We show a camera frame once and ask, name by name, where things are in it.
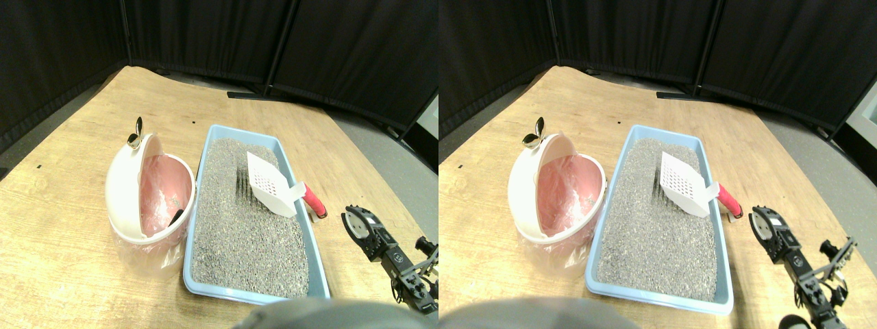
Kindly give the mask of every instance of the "gray floor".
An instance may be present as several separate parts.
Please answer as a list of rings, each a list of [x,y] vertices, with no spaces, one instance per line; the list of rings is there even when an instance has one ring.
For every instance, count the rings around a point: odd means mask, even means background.
[[[173,72],[168,78],[198,86],[228,91],[248,92],[240,86]],[[46,136],[76,111],[82,108],[97,92],[95,85],[69,103],[65,104],[22,139],[0,154],[0,168],[14,168]],[[368,123],[365,119],[341,112],[328,112],[341,130],[353,141],[375,169],[381,174],[389,187],[399,196],[405,208],[420,225],[426,237],[439,242],[439,176],[433,173],[413,154],[396,143],[387,134]],[[399,241],[414,244],[415,241]]]
[[[627,75],[602,72],[595,77],[654,91],[680,92],[673,87]],[[447,158],[490,119],[514,102],[525,88],[526,84],[513,89],[445,136],[438,145],[440,160]],[[874,214],[877,214],[877,187],[841,151],[819,139],[801,123],[784,114],[768,111],[756,113],[810,179],[846,232],[859,242],[859,251],[868,267],[877,271],[877,222],[874,221]],[[845,241],[832,243],[837,246],[843,245]],[[813,262],[822,265],[825,259]]]

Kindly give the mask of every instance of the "light blue litter box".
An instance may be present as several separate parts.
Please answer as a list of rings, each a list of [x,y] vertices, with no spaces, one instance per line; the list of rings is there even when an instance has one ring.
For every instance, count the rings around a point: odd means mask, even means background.
[[[606,221],[606,215],[610,213],[612,208],[612,196],[615,194],[615,183],[618,173],[624,166],[624,160],[627,152],[633,147],[633,143],[637,139],[657,139],[665,143],[690,147],[695,150],[698,160],[701,162],[701,173],[706,183],[712,183],[712,175],[709,172],[709,163],[707,155],[703,152],[703,143],[694,136],[683,135],[677,132],[669,132],[657,128],[651,128],[644,125],[634,125],[631,132],[627,135],[624,147],[621,150],[621,156],[618,157],[618,163],[615,166],[612,182],[609,185],[609,194],[606,197],[606,204],[602,215],[597,220],[595,229],[594,242],[591,245],[591,252],[588,256],[588,266],[585,269],[585,285],[588,290],[595,294],[612,296],[635,300],[643,303],[670,306],[677,309],[700,311],[704,313],[712,313],[718,315],[728,315],[734,306],[734,290],[731,288],[731,268],[728,266],[728,248],[724,244],[724,231],[722,230],[722,218],[719,215],[717,200],[713,199],[709,202],[709,221],[713,226],[713,240],[716,242],[716,298],[714,302],[704,302],[702,300],[671,296],[658,292],[633,289],[622,287],[615,284],[601,283],[596,280],[597,264],[600,263],[600,255],[602,249],[602,229]]]
[[[201,192],[201,174],[203,174],[203,165],[207,160],[207,150],[210,149],[210,143],[215,139],[231,138],[241,142],[260,145],[274,151],[280,172],[286,176],[290,184],[296,183],[296,177],[292,175],[292,169],[289,168],[289,160],[283,152],[280,141],[273,136],[267,136],[260,133],[248,132],[240,129],[227,127],[224,125],[211,125],[207,132],[207,140],[204,142],[204,150],[201,152],[201,163],[198,165],[197,177],[197,194],[195,196],[195,207],[193,207],[192,218],[189,220],[189,240],[186,244],[185,264],[182,268],[182,280],[186,283],[186,289],[204,296],[229,299],[238,302],[250,304],[271,304],[286,300],[285,297],[277,297],[265,294],[259,294],[252,291],[236,290],[227,287],[220,287],[213,284],[199,283],[192,279],[192,245],[195,243],[195,225],[198,219],[198,198]],[[302,227],[304,238],[304,253],[308,257],[308,297],[329,297],[329,285],[326,283],[326,275],[323,270],[323,262],[320,260],[320,252],[317,249],[317,240],[314,239],[314,230],[310,226],[307,218],[307,210],[304,208],[302,199],[296,200],[296,221]]]

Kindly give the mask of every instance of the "black curtain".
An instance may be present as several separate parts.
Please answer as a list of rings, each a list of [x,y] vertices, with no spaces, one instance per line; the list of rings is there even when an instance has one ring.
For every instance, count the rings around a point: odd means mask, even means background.
[[[116,1],[0,1],[0,152],[127,62]]]
[[[552,0],[560,65],[693,83],[713,3]]]
[[[275,88],[407,129],[439,87],[436,1],[302,1]]]
[[[125,0],[133,64],[263,83],[290,0]]]
[[[703,88],[836,131],[875,74],[876,2],[728,0]]]
[[[540,0],[440,1],[439,138],[556,64]]]

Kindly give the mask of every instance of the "wooden table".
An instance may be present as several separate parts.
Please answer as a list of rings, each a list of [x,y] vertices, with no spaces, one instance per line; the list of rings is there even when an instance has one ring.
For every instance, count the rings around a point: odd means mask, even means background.
[[[610,304],[643,327],[776,328],[787,314],[809,319],[806,310],[795,308],[785,269],[770,262],[745,219],[723,224],[734,289],[730,316],[598,296],[587,290],[583,277],[541,275],[517,245],[507,201],[509,172],[523,149],[520,140],[540,116],[545,118],[546,134],[563,131],[579,152],[602,164],[608,177],[632,125],[697,136],[704,143],[714,179],[747,212],[754,205],[777,210],[814,267],[827,263],[818,252],[823,240],[835,245],[846,242],[831,210],[752,111],[658,99],[653,91],[555,67],[439,166],[443,312],[494,298],[572,296]],[[858,252],[843,273],[851,292],[838,308],[841,319],[851,328],[877,327],[877,280]]]
[[[373,211],[413,261],[424,258],[414,249],[416,222],[322,110],[229,99],[124,68],[0,181],[0,326],[230,327],[254,307],[194,295],[181,275],[137,277],[119,262],[103,186],[137,117],[193,171],[210,125],[276,136],[296,178],[330,213],[313,227],[333,297],[395,304],[380,264],[368,262],[341,224],[346,205]]]

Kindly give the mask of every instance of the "metal pole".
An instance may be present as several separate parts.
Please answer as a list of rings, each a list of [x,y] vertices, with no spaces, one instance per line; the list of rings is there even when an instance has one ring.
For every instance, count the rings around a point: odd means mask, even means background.
[[[118,0],[119,6],[122,7],[122,26],[125,28],[125,49],[128,51],[128,66],[133,66],[131,58],[131,32],[128,29],[128,13],[125,10],[125,0]]]
[[[280,40],[277,41],[274,61],[271,63],[271,69],[268,71],[268,79],[265,82],[265,89],[262,91],[263,97],[271,92],[271,87],[274,85],[274,78],[275,75],[277,75],[277,66],[280,64],[280,57],[283,56],[283,48],[286,47],[286,41],[289,38],[289,30],[292,27],[292,21],[296,17],[296,10],[298,10],[299,3],[300,1],[295,0],[295,2],[289,6],[289,12],[286,14],[286,22],[283,23],[283,32],[281,33]]]
[[[554,24],[554,8],[552,8],[551,0],[545,0],[545,4],[548,6],[548,21],[551,22],[551,35],[552,41],[554,43],[554,56],[557,58],[557,65],[560,65],[560,48],[557,46],[557,25]]]
[[[703,73],[707,68],[707,61],[709,61],[709,52],[712,51],[713,40],[716,39],[716,32],[718,30],[718,22],[722,19],[722,9],[724,7],[724,0],[716,0],[716,9],[713,11],[712,21],[709,23],[709,32],[707,34],[707,42],[703,45],[703,52],[701,54],[701,65],[697,69],[697,77],[695,78],[695,88],[691,91],[692,96],[698,96],[701,93],[701,85],[703,84]]]

